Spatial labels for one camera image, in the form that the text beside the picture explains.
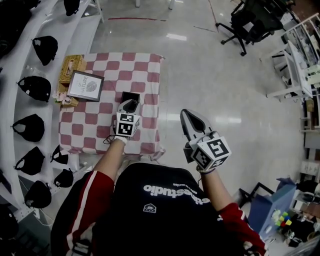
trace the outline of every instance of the white floor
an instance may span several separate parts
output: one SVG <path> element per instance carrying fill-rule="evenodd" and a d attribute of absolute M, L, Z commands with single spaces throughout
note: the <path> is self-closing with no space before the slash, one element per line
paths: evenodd
<path fill-rule="evenodd" d="M 236 3 L 210 0 L 217 22 L 229 25 Z M 91 52 L 155 53 L 165 57 L 160 78 L 160 163 L 189 170 L 179 114 L 192 109 L 208 117 L 226 137 L 232 156 L 219 168 L 229 192 L 250 191 L 257 182 L 275 189 L 276 178 L 294 176 L 304 157 L 300 103 L 279 102 L 266 93 L 284 89 L 271 60 L 259 57 L 281 44 L 278 36 L 248 45 L 240 56 L 238 42 L 221 45 L 229 32 L 215 27 L 209 0 L 102 0 L 106 22 L 96 32 Z M 151 18 L 153 20 L 108 18 Z"/>

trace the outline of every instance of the face mask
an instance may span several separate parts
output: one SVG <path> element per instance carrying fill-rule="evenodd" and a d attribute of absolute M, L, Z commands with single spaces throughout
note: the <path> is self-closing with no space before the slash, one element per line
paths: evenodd
<path fill-rule="evenodd" d="M 11 239 L 18 233 L 18 222 L 12 211 L 4 204 L 0 204 L 0 226 L 0 238 L 3 240 Z"/>
<path fill-rule="evenodd" d="M 79 11 L 80 0 L 64 0 L 64 8 L 67 16 L 76 14 Z"/>
<path fill-rule="evenodd" d="M 36 146 L 30 150 L 24 157 L 22 157 L 17 163 L 14 169 L 20 170 L 25 174 L 35 175 L 41 172 L 41 167 L 44 162 L 45 156 L 41 153 L 40 149 Z"/>
<path fill-rule="evenodd" d="M 74 174 L 69 168 L 63 169 L 63 171 L 54 179 L 54 184 L 57 187 L 61 188 L 69 188 L 74 183 Z"/>
<path fill-rule="evenodd" d="M 17 131 L 15 126 L 24 125 L 24 131 Z M 13 130 L 21 135 L 26 141 L 38 142 L 45 133 L 44 121 L 36 114 L 29 115 L 12 125 Z"/>
<path fill-rule="evenodd" d="M 48 102 L 51 93 L 50 82 L 40 76 L 28 76 L 18 82 L 18 86 L 31 98 Z"/>
<path fill-rule="evenodd" d="M 32 45 L 42 65 L 46 66 L 55 59 L 58 41 L 54 37 L 48 35 L 35 38 L 32 40 Z"/>
<path fill-rule="evenodd" d="M 37 180 L 26 193 L 24 202 L 29 207 L 47 207 L 51 203 L 50 189 L 43 182 Z"/>
<path fill-rule="evenodd" d="M 37 7 L 38 4 L 40 4 L 40 2 L 41 1 L 39 0 L 28 0 L 28 1 L 25 1 L 24 4 L 28 9 L 31 9 L 33 7 Z"/>
<path fill-rule="evenodd" d="M 68 155 L 67 154 L 62 155 L 60 152 L 60 146 L 57 146 L 54 152 L 52 153 L 50 163 L 52 163 L 52 161 L 54 160 L 60 164 L 66 165 L 68 163 L 68 159 L 69 159 Z"/>

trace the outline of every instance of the framed picture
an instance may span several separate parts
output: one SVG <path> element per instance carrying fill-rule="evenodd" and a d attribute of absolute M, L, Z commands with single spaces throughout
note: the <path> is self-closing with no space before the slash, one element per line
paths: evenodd
<path fill-rule="evenodd" d="M 102 76 L 75 70 L 67 95 L 98 102 L 104 79 Z"/>

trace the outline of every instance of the red and white checkered cloth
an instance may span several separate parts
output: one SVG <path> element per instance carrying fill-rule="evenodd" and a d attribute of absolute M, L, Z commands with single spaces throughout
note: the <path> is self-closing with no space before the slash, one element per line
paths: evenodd
<path fill-rule="evenodd" d="M 59 143 L 70 153 L 103 154 L 112 133 L 122 92 L 140 94 L 140 126 L 124 148 L 126 155 L 160 158 L 165 150 L 158 131 L 159 80 L 162 56 L 149 53 L 93 53 L 84 56 L 85 72 L 104 77 L 100 102 L 81 101 L 62 107 Z"/>

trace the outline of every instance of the wicker basket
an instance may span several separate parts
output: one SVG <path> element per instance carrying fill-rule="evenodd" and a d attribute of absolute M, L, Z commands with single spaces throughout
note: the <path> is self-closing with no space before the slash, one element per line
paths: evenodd
<path fill-rule="evenodd" d="M 60 73 L 59 83 L 68 86 L 74 70 L 85 71 L 86 65 L 87 62 L 84 60 L 82 55 L 69 55 L 65 57 Z"/>
<path fill-rule="evenodd" d="M 59 93 L 68 92 L 68 87 L 63 86 L 61 83 L 59 83 L 59 84 L 58 84 L 57 91 L 58 91 Z M 70 96 L 69 96 L 69 98 L 71 99 L 70 104 L 62 104 L 61 101 L 55 101 L 55 103 L 57 103 L 57 104 L 59 104 L 59 105 L 61 105 L 61 106 L 63 106 L 63 107 L 76 107 L 76 106 L 78 105 L 79 101 L 78 101 L 76 98 L 74 98 L 74 97 L 70 97 Z"/>

